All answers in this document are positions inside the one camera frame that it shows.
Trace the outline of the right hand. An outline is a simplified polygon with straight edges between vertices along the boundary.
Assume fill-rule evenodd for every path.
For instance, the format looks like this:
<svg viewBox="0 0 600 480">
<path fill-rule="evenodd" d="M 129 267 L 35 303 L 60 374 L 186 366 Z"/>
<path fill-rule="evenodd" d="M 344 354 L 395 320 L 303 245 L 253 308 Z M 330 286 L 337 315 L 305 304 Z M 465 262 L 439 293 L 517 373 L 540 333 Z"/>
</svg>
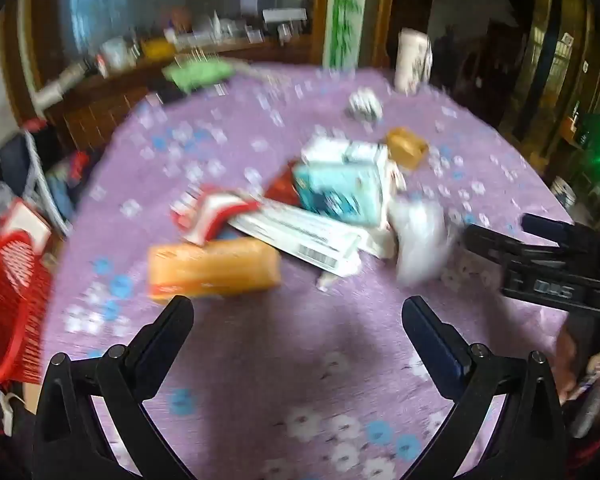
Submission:
<svg viewBox="0 0 600 480">
<path fill-rule="evenodd" d="M 584 351 L 580 349 L 577 341 L 570 334 L 567 324 L 564 324 L 556 339 L 552 367 L 559 403 L 562 405 L 567 401 L 574 400 L 579 383 L 577 371 L 581 368 L 581 365 L 577 364 L 577 360 L 582 356 L 584 356 Z M 588 359 L 585 369 L 587 372 L 600 370 L 600 353 Z M 595 385 L 600 386 L 600 376 L 597 377 Z"/>
</svg>

